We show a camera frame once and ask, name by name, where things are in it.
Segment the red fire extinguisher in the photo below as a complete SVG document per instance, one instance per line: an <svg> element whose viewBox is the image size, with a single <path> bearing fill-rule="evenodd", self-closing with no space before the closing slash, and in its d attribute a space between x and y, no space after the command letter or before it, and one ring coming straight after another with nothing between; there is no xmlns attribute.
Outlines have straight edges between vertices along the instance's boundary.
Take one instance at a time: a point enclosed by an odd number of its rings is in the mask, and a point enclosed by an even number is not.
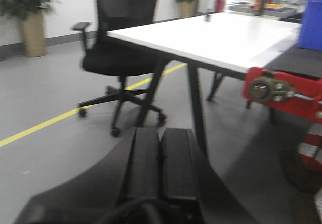
<svg viewBox="0 0 322 224"><path fill-rule="evenodd" d="M224 12L226 0L215 1L215 13Z"/></svg>

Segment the water bottle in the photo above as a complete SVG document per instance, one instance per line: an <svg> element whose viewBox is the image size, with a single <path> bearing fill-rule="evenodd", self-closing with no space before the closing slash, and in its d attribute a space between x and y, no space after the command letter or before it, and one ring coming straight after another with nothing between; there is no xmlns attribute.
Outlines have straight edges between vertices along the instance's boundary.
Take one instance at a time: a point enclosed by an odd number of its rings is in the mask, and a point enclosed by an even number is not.
<svg viewBox="0 0 322 224"><path fill-rule="evenodd" d="M211 21L211 14L212 13L212 10L211 8L207 8L206 9L206 14L205 14L205 21L206 22L210 22Z"/></svg>

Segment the mesh chair back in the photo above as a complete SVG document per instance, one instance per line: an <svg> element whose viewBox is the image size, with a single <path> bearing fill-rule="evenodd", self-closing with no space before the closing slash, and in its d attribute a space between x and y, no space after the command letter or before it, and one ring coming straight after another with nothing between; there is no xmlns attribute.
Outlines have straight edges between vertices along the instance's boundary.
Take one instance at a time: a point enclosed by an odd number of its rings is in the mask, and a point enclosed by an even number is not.
<svg viewBox="0 0 322 224"><path fill-rule="evenodd" d="M106 31L150 24L156 0L97 0L97 42L107 42Z"/></svg>

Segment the red and white striped object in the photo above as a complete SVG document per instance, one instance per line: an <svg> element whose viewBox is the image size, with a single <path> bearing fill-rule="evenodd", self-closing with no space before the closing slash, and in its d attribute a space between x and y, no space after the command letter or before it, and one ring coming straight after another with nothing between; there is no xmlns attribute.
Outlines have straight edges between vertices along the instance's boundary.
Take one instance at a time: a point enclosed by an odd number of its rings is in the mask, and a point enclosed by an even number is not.
<svg viewBox="0 0 322 224"><path fill-rule="evenodd" d="M315 123L298 147L304 164L322 173L322 124Z"/></svg>

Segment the yellow floor line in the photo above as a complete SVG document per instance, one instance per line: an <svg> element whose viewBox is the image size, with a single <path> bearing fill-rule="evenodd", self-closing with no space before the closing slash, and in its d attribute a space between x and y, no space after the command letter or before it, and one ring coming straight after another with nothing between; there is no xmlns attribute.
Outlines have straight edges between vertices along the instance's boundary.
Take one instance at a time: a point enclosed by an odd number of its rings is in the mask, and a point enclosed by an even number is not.
<svg viewBox="0 0 322 224"><path fill-rule="evenodd" d="M167 69L167 70L163 71L163 75L169 74L169 73L171 73L171 72L173 72L173 71L175 71L177 69L180 69L180 68L184 67L185 65L186 64L182 63L182 64L179 64L177 66L174 66L174 67L172 67L170 69ZM132 89L134 89L136 87L139 87L139 86L141 86L141 85L143 85L145 83L150 82L151 80L152 80L152 78L144 79L142 81L139 81L139 82L137 82L135 84L132 84L132 85L128 86L126 89L127 90L132 90ZM7 145L7 144L9 144L9 143L11 143L13 141L16 141L16 140L22 138L22 137L25 137L25 136L27 136L27 135L29 135L31 133L34 133L34 132L36 132L36 131L38 131L40 129L43 129L45 127L48 127L48 126L50 126L50 125L52 125L52 124L54 124L56 122L59 122L59 121L65 119L67 117L70 117L70 116L72 116L72 115L74 115L76 113L78 113L78 108L75 108L75 109L73 109L73 110L71 110L69 112L66 112L64 114L61 114L61 115L59 115L57 117L54 117L54 118L52 118L52 119L50 119L48 121L45 121L45 122L40 123L40 124L38 124L38 125L36 125L34 127L31 127L31 128L29 128L29 129L27 129L25 131L22 131L20 133L17 133L15 135L11 136L11 137L8 137L8 138L6 138L4 140L1 140L0 141L0 147L5 146L5 145Z"/></svg>

